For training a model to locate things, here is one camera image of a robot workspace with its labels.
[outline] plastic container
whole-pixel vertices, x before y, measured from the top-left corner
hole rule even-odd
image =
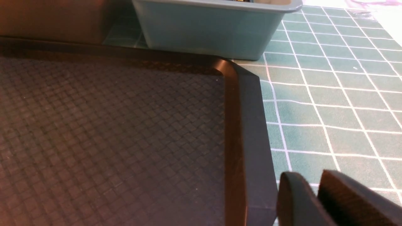
[[[302,0],[132,0],[151,49],[258,60]]]

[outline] woven pattern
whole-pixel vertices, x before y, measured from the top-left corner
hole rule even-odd
[[[0,225],[223,225],[219,75],[2,50]]]

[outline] white grid line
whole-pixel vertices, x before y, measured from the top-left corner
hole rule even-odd
[[[285,40],[275,40],[272,39],[271,42],[289,42]],[[318,45],[318,43],[313,43],[313,42],[305,42],[305,41],[292,41],[293,43],[302,43],[302,44],[313,44],[313,45]],[[332,45],[332,44],[320,44],[320,45],[327,45],[327,46],[336,46],[336,47],[346,47],[345,45]],[[375,45],[373,45],[373,48],[370,47],[360,47],[360,46],[350,46],[352,48],[357,48],[357,49],[378,49],[378,50],[387,50],[387,51],[395,51],[395,52],[402,52],[402,49],[380,49],[376,48]]]
[[[290,42],[289,34],[287,33],[286,28],[285,28],[285,33],[286,33],[287,39],[289,40],[290,47],[292,48],[292,52],[293,52],[293,54],[295,54],[295,50],[293,49],[293,45],[292,45],[292,43]],[[301,67],[300,67],[300,63],[299,63],[299,60],[298,60],[297,58],[296,58],[296,63],[297,63],[297,65],[298,65],[298,67],[301,68]],[[313,99],[313,96],[311,95],[309,86],[307,86],[307,80],[306,80],[306,78],[304,77],[303,70],[302,70],[302,69],[299,69],[299,71],[300,71],[301,76],[302,76],[302,78],[303,78],[304,84],[306,84],[306,89],[307,89],[307,93],[308,93],[308,95],[309,95],[309,97],[310,97],[310,100],[311,100],[311,102],[312,102],[313,104],[315,104],[314,99]],[[318,112],[317,107],[314,106],[314,105],[313,105],[313,107],[314,107],[314,110],[316,111],[316,114],[317,114],[317,116],[318,116],[318,119],[320,120],[321,125],[324,126],[324,121],[322,120],[321,115],[320,115],[320,113]],[[327,144],[328,144],[328,148],[329,148],[329,150],[330,150],[331,153],[334,153],[334,151],[332,150],[332,144],[331,144],[331,141],[330,141],[330,139],[329,139],[328,132],[327,132],[327,130],[326,130],[325,127],[323,127],[323,129],[324,129],[325,139],[326,139]],[[335,157],[335,156],[332,156],[332,159],[333,159],[333,161],[334,161],[334,164],[335,164],[335,166],[336,166],[336,169],[337,169],[338,171],[340,171],[339,164],[338,164],[338,161],[336,160],[336,157]]]
[[[283,54],[283,55],[294,55],[293,53],[281,53],[281,52],[270,52],[270,51],[266,51],[264,53],[274,53],[274,54]],[[307,55],[307,54],[299,54],[296,53],[296,56],[308,56],[308,57],[317,57],[317,58],[325,58],[324,56],[317,56],[317,55]],[[355,60],[355,58],[345,58],[345,57],[329,57],[327,56],[326,58],[330,58],[330,59],[343,59],[343,60]],[[396,62],[396,61],[387,61],[386,59],[384,60],[360,60],[360,61],[373,61],[373,62],[387,62],[387,63],[402,63],[402,62]]]
[[[331,21],[331,23],[334,25],[333,21],[331,20],[331,18],[329,17],[329,15],[326,13],[325,9],[324,9],[323,7],[321,7],[321,9],[324,11],[324,13],[327,15],[328,19],[329,19],[329,20]],[[335,25],[334,25],[334,27],[335,27],[335,30],[336,30],[336,31],[338,32],[338,34],[340,35],[340,32],[338,31],[338,29],[336,28]],[[314,32],[313,32],[313,35],[314,35],[314,37],[316,38],[317,43],[319,43],[317,37],[316,37],[315,34],[314,34]],[[342,36],[340,36],[340,37],[342,38],[343,42],[347,45],[347,42],[345,41],[345,39],[344,39]],[[378,91],[377,87],[375,86],[375,84],[374,84],[373,81],[371,80],[370,76],[367,75],[366,70],[364,69],[364,67],[362,66],[362,64],[360,63],[360,61],[357,59],[357,57],[355,56],[355,54],[352,52],[352,49],[351,49],[348,45],[347,45],[347,47],[348,47],[349,51],[352,53],[353,57],[354,57],[354,58],[357,60],[357,62],[359,63],[360,67],[363,69],[363,72],[366,73],[366,76],[367,76],[367,78],[369,79],[369,81],[371,82],[371,84],[372,84],[372,85],[374,86],[374,88]],[[336,75],[336,73],[334,73],[334,75],[336,76],[336,79],[338,80],[339,85],[342,87],[342,84],[341,84],[341,82],[340,82],[338,76]],[[345,92],[345,90],[343,90],[343,92],[344,92],[344,95],[345,95],[346,99],[348,100],[350,106],[353,107],[353,106],[352,106],[352,103],[351,103],[350,100],[349,100],[349,97],[347,96],[347,94],[346,94],[346,92]],[[388,108],[389,110],[391,110],[390,107],[388,106],[387,102],[385,101],[385,99],[382,97],[381,93],[380,93],[379,91],[378,91],[377,93],[379,94],[379,96],[381,97],[381,99],[383,100],[383,102],[384,102],[384,104],[387,106],[387,108]],[[363,124],[362,124],[362,122],[360,121],[359,116],[358,116],[357,113],[356,113],[356,110],[352,108],[352,111],[353,111],[353,113],[355,114],[356,119],[357,119],[357,121],[358,121],[359,124],[360,124],[360,127],[361,127],[362,129],[365,129],[364,126],[363,126]],[[391,112],[391,114],[392,114],[392,116],[394,117],[394,119],[396,120],[396,122],[398,123],[399,127],[402,129],[402,125],[401,125],[401,123],[398,121],[398,119],[396,118],[395,114],[394,114],[393,112]],[[365,131],[364,131],[364,133],[365,133],[366,138],[368,139],[368,141],[369,141],[369,143],[370,143],[370,146],[372,147],[372,149],[373,149],[375,155],[376,155],[377,157],[379,157],[379,154],[378,154],[378,152],[377,152],[377,149],[375,148],[375,146],[374,146],[374,144],[372,143],[370,137],[368,136],[368,133],[365,132]],[[381,167],[383,168],[383,170],[384,170],[384,172],[385,172],[385,174],[386,174],[386,176],[387,176],[387,178],[388,178],[388,180],[389,180],[389,182],[390,182],[392,188],[396,189],[396,186],[395,186],[395,184],[394,184],[394,182],[393,182],[393,180],[392,180],[392,178],[391,178],[389,172],[387,171],[387,168],[385,167],[384,163],[382,162],[381,159],[378,159],[378,161],[380,162]],[[399,201],[402,203],[402,196],[401,196],[400,192],[398,192],[397,194],[398,194]]]
[[[265,63],[265,69],[267,71],[268,80],[271,81],[271,77],[269,75],[268,64],[267,64],[267,60],[265,58],[265,54],[263,54],[263,58],[264,58],[264,63]],[[270,83],[270,85],[271,85],[271,90],[272,90],[272,97],[273,97],[274,100],[276,100],[276,94],[275,94],[274,86],[272,85],[272,83]],[[287,145],[286,145],[285,135],[283,134],[283,129],[282,129],[282,126],[280,125],[281,118],[279,116],[279,110],[278,110],[278,105],[277,105],[276,101],[274,102],[274,105],[275,105],[275,114],[277,116],[277,120],[278,120],[278,124],[279,124],[279,131],[281,133],[281,139],[282,139],[283,148],[286,150]],[[289,171],[292,171],[292,165],[290,163],[289,154],[287,152],[285,152],[285,155],[286,155],[287,167],[288,167]]]
[[[244,64],[237,62],[240,66],[256,66],[256,67],[265,67],[265,65],[259,64]],[[285,69],[300,69],[300,70],[309,70],[309,71],[317,71],[317,72],[335,72],[335,73],[344,73],[344,74],[360,74],[360,75],[376,75],[376,76],[384,76],[384,77],[398,77],[398,75],[387,75],[387,74],[369,74],[369,73],[361,73],[361,72],[344,72],[344,71],[333,71],[333,70],[320,70],[320,69],[312,69],[312,68],[293,68],[293,67],[285,67],[285,66],[275,66],[275,65],[268,65],[269,68],[285,68]]]
[[[311,34],[311,32],[308,31],[290,31],[287,30],[288,32],[299,32],[299,33],[306,33],[306,34]],[[355,38],[364,38],[365,36],[354,36],[354,35],[342,35],[342,34],[330,34],[330,33],[319,33],[319,32],[314,32],[314,34],[316,35],[335,35],[335,36],[344,36],[344,37],[355,37]],[[388,38],[374,38],[374,37],[370,37],[370,39],[384,39],[384,40],[393,40],[393,39],[388,39]]]
[[[319,187],[320,184],[309,183],[310,187]],[[369,187],[369,189],[373,191],[388,191],[388,192],[402,192],[402,189],[390,189],[390,188],[376,188],[376,187]]]
[[[278,125],[277,122],[269,122],[266,121],[266,124],[270,125]],[[378,134],[402,134],[402,132],[396,131],[384,131],[384,130],[372,130],[372,129],[354,129],[354,128],[345,128],[333,125],[321,125],[321,124],[292,124],[292,123],[281,123],[281,126],[299,126],[299,127],[322,127],[322,128],[332,128],[332,129],[341,129],[341,130],[348,130],[348,131],[356,131],[356,132],[363,132],[363,133],[378,133]]]
[[[276,100],[263,100],[263,102],[291,102],[291,103],[297,103],[301,105],[313,105],[312,103],[307,103],[307,102],[300,102],[300,101],[294,101],[294,100],[286,100],[286,99],[276,99]],[[352,107],[350,106],[343,106],[343,105],[324,105],[324,104],[315,104],[316,106],[319,107],[333,107],[333,108],[347,108],[351,109]],[[377,109],[377,108],[370,108],[370,107],[353,107],[354,109],[359,109],[359,110],[372,110],[372,111],[385,111],[385,112],[390,112],[388,109]],[[392,110],[393,112],[398,112],[402,113],[400,110]]]
[[[283,149],[278,148],[271,148],[271,151],[275,152],[284,152]],[[318,154],[318,155],[328,155],[331,156],[332,154],[329,152],[317,152],[317,151],[300,151],[300,150],[286,150],[290,153],[302,153],[302,154]],[[391,157],[377,157],[371,155],[364,155],[364,154],[342,154],[342,153],[334,153],[335,156],[341,157],[362,157],[362,158],[375,158],[375,159],[382,159],[382,160],[394,160],[394,161],[402,161],[402,158],[391,158]]]
[[[331,26],[331,24],[315,23],[315,22],[303,22],[303,21],[284,21],[284,22],[301,23],[301,24],[307,24],[307,23],[309,23],[309,24],[318,24],[318,25],[327,25],[327,26]],[[335,26],[338,26],[338,27],[354,27],[354,28],[360,28],[360,27],[347,26],[347,25],[335,25]],[[378,27],[361,27],[361,28],[384,30],[384,28],[378,28]]]
[[[260,80],[261,82],[268,82],[272,84],[279,84],[279,85],[286,85],[286,86],[309,86],[309,87],[317,87],[317,88],[329,88],[329,89],[345,89],[345,90],[356,90],[356,91],[367,91],[367,92],[377,92],[377,90],[374,89],[362,89],[362,88],[341,88],[341,87],[336,87],[336,86],[322,86],[322,85],[310,85],[310,84],[299,84],[299,83],[286,83],[286,82],[270,82],[266,80]],[[379,92],[388,92],[388,93],[399,93],[402,94],[402,91],[389,91],[389,90],[378,90]]]
[[[378,51],[378,53],[381,55],[381,57],[384,59],[385,62],[388,63],[388,65],[392,68],[392,70],[395,72],[395,74],[397,74],[399,76],[399,78],[402,80],[402,77],[400,76],[400,74],[394,69],[394,67],[392,66],[391,62],[388,61],[384,55],[382,54],[382,52],[374,45],[374,43],[370,40],[370,38],[367,36],[367,34],[363,31],[362,28],[360,28],[361,32],[363,32],[363,34],[367,37],[367,39],[370,41],[370,43],[374,46],[374,48]]]

